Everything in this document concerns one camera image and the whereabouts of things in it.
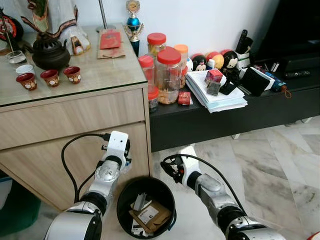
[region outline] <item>television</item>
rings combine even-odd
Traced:
[[[256,60],[319,54],[320,9],[317,0],[279,0]]]

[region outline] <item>white wall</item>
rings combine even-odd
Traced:
[[[79,24],[102,25],[98,0],[75,0]],[[147,53],[147,35],[161,32],[167,45],[186,44],[189,54],[235,49],[242,29],[261,43],[279,0],[140,0],[138,17],[144,23],[140,55]],[[126,0],[103,0],[108,23],[125,23]],[[10,0],[0,0],[5,13],[20,20]]]

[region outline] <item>black speaker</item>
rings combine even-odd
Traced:
[[[320,67],[320,54],[309,53],[283,57],[280,69],[283,73]]]

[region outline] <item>white cup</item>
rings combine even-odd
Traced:
[[[32,66],[31,64],[26,64],[26,65],[19,66],[15,70],[15,72],[16,72],[16,74],[18,76],[20,76],[22,74],[26,74],[26,73],[32,73],[32,74],[36,75],[36,72],[34,70],[34,66]]]

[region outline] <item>marble floor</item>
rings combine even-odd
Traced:
[[[157,239],[224,240],[208,211],[191,189],[176,184],[160,161],[182,147],[152,154],[153,176],[173,192],[177,221]],[[228,179],[249,216],[279,231],[287,240],[306,240],[320,231],[320,116],[194,144],[198,157],[216,166]],[[203,173],[219,179],[206,165]],[[1,240],[41,240],[57,213],[41,206],[36,223]],[[121,239],[132,239],[122,235]]]

